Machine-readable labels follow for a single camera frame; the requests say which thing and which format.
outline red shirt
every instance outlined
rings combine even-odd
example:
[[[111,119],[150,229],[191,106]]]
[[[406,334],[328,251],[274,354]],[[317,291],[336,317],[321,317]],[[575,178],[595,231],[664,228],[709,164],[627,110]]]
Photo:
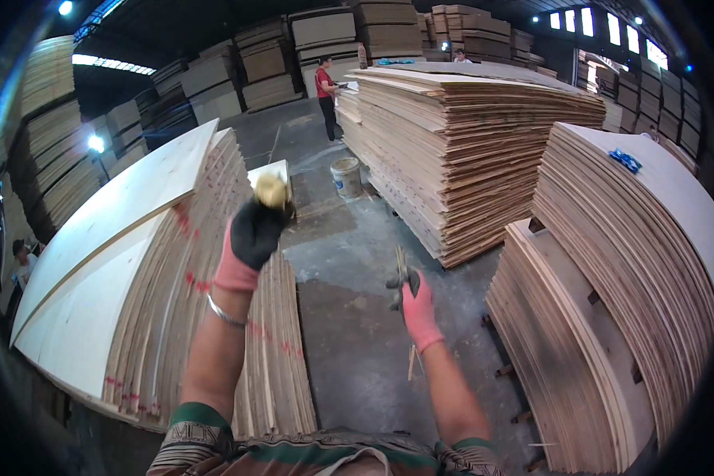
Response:
[[[333,79],[330,78],[324,69],[318,68],[317,71],[314,71],[314,87],[317,89],[317,97],[328,98],[333,96],[331,93],[327,93],[323,90],[323,81],[328,81],[328,85],[333,86]]]

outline gloved hand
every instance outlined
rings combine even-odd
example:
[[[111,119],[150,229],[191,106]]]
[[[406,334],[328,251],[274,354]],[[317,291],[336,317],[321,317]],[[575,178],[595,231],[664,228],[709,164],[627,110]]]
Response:
[[[214,285],[226,291],[254,291],[259,270],[278,248],[292,209],[271,209],[251,198],[230,217]]]
[[[413,339],[419,354],[422,354],[431,344],[445,339],[434,321],[434,299],[431,288],[418,270],[408,268],[405,282],[400,282],[400,277],[397,275],[386,282],[386,287],[397,290],[397,298],[389,309],[402,311],[407,333]]]

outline black pants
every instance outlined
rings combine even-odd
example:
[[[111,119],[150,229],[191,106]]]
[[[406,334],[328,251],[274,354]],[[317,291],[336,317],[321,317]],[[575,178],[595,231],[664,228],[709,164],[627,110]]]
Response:
[[[336,125],[336,108],[333,104],[333,98],[318,98],[320,101],[320,109],[323,110],[325,117],[325,130],[328,132],[328,140],[336,140],[336,134],[333,132],[333,127]]]

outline paint bucket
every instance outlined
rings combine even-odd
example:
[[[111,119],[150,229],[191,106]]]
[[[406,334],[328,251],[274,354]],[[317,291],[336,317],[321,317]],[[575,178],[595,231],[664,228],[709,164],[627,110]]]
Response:
[[[359,178],[359,160],[354,157],[341,158],[330,165],[333,183],[342,198],[355,198],[362,193]]]

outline black cap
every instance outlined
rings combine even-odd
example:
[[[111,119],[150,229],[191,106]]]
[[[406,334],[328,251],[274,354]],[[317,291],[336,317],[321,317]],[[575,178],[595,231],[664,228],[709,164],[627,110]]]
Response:
[[[23,240],[16,240],[15,242],[13,242],[13,255],[16,256],[17,254],[19,254],[21,248],[23,247]]]

